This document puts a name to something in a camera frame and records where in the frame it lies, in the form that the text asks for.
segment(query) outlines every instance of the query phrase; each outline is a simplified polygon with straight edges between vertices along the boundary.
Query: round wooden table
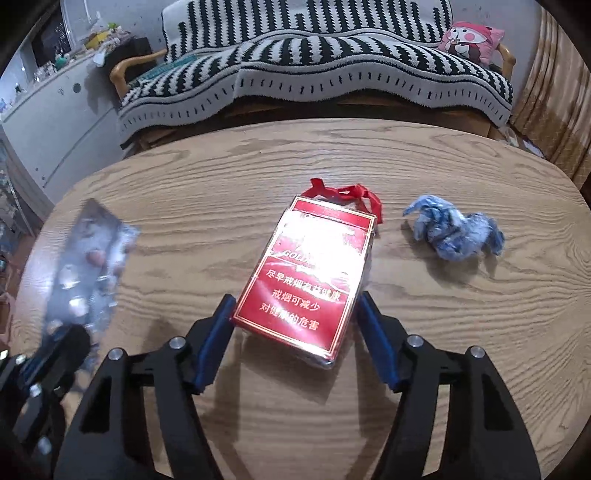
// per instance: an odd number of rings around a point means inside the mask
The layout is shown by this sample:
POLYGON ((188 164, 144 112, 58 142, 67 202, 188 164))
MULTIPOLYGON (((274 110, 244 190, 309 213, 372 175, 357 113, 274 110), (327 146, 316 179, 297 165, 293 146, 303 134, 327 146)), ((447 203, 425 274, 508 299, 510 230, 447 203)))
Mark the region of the round wooden table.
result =
MULTIPOLYGON (((56 264, 86 199, 141 229, 102 344, 103 355, 115 346, 135 354, 186 333, 224 293, 238 296, 281 212, 312 177, 362 183, 381 198, 368 285, 377 305, 437 348, 482 345, 548 474, 591 414, 591 212, 554 165, 458 131, 367 119, 277 122, 112 165, 76 184, 45 224, 22 279, 13 351, 38 345, 56 264), (495 217, 506 251, 439 260, 402 218, 424 193, 495 217)), ((236 329, 216 382, 195 399, 225 478, 255 480, 369 478, 398 402, 355 328, 331 371, 236 329)), ((69 414, 77 402, 71 394, 69 414)), ((446 414, 442 388, 426 472, 437 469, 446 414)), ((152 443, 166 471, 161 441, 152 443)))

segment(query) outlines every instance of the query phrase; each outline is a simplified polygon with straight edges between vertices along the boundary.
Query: wooden armrest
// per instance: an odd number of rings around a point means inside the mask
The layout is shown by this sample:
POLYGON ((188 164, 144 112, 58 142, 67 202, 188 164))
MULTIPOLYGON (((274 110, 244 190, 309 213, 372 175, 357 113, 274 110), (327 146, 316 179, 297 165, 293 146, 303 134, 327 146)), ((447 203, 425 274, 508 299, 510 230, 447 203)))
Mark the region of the wooden armrest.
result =
POLYGON ((156 60, 159 57, 164 57, 167 53, 166 48, 164 50, 157 51, 156 53, 152 53, 150 55, 144 55, 143 57, 131 57, 130 59, 121 60, 113 70, 111 70, 111 74, 109 78, 113 85, 115 85, 115 89, 117 90, 117 95, 119 95, 120 99, 129 92, 129 86, 125 81, 125 71, 132 67, 133 65, 142 65, 143 63, 148 63, 149 61, 156 60))
POLYGON ((507 80, 511 80, 513 67, 517 63, 517 59, 502 43, 499 43, 499 46, 496 49, 501 53, 501 57, 503 57, 503 77, 507 80))

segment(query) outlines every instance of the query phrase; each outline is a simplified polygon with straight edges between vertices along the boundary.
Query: blue gripper pad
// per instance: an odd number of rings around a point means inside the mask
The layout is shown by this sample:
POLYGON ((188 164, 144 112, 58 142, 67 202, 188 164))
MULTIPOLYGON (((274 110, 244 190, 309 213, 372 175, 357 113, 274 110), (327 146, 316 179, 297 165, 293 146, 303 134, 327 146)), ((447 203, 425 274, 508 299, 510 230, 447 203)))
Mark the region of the blue gripper pad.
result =
POLYGON ((382 314, 366 291, 357 300, 357 323, 380 380, 396 390, 400 383, 397 352, 382 326, 382 314))
POLYGON ((199 393, 211 385, 216 378, 217 370, 234 331, 230 316, 235 306, 236 299, 226 294, 212 316, 213 326, 197 354, 197 373, 193 384, 199 393))

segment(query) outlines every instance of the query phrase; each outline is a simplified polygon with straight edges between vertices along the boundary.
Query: cartoon face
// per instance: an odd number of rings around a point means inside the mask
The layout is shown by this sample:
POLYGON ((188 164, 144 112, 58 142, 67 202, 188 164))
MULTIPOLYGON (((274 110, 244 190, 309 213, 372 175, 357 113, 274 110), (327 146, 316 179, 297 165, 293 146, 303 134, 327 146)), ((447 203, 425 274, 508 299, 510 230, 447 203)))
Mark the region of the cartoon face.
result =
POLYGON ((486 37, 476 30, 466 27, 454 27, 449 32, 451 40, 457 40, 464 43, 484 43, 486 37))

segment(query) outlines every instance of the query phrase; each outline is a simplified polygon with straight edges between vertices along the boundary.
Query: red bow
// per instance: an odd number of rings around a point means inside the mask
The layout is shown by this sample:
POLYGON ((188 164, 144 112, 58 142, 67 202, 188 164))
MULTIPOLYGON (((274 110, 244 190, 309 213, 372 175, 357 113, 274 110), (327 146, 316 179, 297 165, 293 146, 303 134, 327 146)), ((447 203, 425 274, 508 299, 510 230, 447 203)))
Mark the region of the red bow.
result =
POLYGON ((310 179, 312 187, 301 194, 303 197, 314 198, 324 197, 328 200, 338 200, 339 203, 355 202, 358 210, 365 213, 372 213, 376 216, 378 223, 382 223, 382 202, 377 195, 359 183, 350 187, 334 189, 324 185, 322 179, 310 179), (371 211, 365 206, 362 199, 369 199, 371 211))

